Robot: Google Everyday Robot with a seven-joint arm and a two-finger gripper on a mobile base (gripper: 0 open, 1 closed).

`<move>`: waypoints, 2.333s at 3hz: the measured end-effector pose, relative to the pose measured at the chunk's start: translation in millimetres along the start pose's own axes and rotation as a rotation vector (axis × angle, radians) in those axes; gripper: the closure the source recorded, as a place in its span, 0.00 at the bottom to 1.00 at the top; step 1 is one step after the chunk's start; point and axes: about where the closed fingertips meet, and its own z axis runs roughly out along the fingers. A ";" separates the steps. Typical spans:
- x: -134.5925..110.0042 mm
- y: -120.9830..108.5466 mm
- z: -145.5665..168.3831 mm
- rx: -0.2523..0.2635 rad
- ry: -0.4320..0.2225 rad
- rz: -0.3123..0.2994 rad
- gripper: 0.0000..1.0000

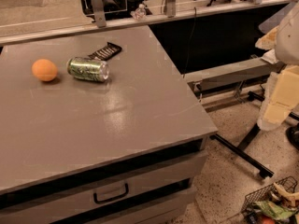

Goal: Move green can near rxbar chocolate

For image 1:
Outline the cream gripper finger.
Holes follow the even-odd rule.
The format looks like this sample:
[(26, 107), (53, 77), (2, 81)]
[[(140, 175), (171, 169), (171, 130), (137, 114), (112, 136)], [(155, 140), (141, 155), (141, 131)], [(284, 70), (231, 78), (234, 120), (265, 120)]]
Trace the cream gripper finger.
[(258, 127), (272, 131), (279, 127), (299, 104), (299, 67), (287, 66), (279, 74), (272, 72), (265, 86)]
[(258, 39), (255, 43), (255, 47), (258, 49), (270, 50), (276, 44), (278, 27), (271, 29), (267, 34)]

